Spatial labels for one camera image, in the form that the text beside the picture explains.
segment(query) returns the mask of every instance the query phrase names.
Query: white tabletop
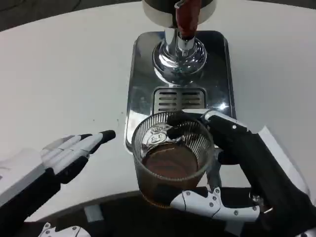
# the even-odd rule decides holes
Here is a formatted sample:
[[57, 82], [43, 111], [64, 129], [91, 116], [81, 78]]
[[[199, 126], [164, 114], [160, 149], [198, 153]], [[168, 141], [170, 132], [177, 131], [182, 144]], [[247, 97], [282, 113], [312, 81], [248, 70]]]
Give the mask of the white tabletop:
[[[237, 118], [252, 131], [268, 124], [316, 193], [316, 11], [244, 0], [219, 0], [200, 30], [229, 42]], [[29, 220], [112, 194], [138, 189], [123, 147], [133, 43], [162, 28], [141, 3], [47, 18], [0, 33], [0, 155], [41, 150], [69, 134], [114, 129], [117, 138]], [[225, 167], [226, 186], [244, 186], [238, 167]]]

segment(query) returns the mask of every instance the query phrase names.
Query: machine base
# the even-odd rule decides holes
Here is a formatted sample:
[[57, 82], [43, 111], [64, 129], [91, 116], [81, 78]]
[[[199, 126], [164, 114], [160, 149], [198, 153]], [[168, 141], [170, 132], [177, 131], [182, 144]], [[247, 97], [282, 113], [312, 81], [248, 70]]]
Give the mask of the machine base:
[[[196, 37], [205, 46], [207, 61], [200, 78], [193, 79], [185, 86], [167, 82], [154, 68], [153, 50], [163, 40], [164, 32], [146, 32], [136, 40], [124, 134], [124, 143], [130, 152], [133, 132], [137, 125], [159, 111], [208, 108], [236, 118], [227, 40], [217, 31], [198, 31]], [[164, 101], [157, 107], [157, 91], [161, 91], [159, 94], [169, 103]]]

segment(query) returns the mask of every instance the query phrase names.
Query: robotic arm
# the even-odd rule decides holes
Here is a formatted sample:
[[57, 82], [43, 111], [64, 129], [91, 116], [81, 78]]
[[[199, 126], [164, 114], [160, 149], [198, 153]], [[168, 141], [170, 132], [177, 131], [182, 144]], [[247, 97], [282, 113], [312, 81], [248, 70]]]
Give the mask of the robotic arm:
[[[169, 191], [163, 197], [177, 209], [225, 221], [261, 224], [272, 236], [316, 236], [316, 207], [309, 189], [293, 162], [270, 131], [264, 127], [253, 134], [239, 121], [216, 111], [184, 110], [168, 119], [173, 129], [169, 137], [181, 134], [180, 120], [198, 119], [208, 127], [214, 143], [221, 149], [221, 164], [239, 164], [251, 188], [214, 187]], [[237, 199], [231, 204], [229, 200]]]
[[81, 172], [90, 154], [115, 136], [112, 130], [69, 136], [54, 141], [40, 153], [23, 149], [0, 162], [0, 233], [12, 235], [60, 190], [61, 184], [69, 183]]

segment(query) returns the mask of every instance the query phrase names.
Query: coffee machine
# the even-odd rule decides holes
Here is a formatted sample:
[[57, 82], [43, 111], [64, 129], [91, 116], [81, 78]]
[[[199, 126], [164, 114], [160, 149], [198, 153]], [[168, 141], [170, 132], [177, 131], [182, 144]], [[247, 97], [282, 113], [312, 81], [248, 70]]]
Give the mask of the coffee machine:
[[197, 31], [217, 0], [142, 0], [146, 16], [164, 32], [134, 44], [124, 142], [148, 116], [182, 109], [213, 109], [236, 118], [228, 42], [217, 31]]

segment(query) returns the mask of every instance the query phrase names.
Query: coffee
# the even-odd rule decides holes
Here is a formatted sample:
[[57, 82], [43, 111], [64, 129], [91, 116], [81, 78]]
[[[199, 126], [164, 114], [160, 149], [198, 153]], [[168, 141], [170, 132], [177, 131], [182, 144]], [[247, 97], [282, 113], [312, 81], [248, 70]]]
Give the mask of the coffee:
[[191, 176], [198, 170], [195, 154], [188, 147], [174, 143], [152, 148], [147, 152], [142, 163], [151, 172], [173, 179]]

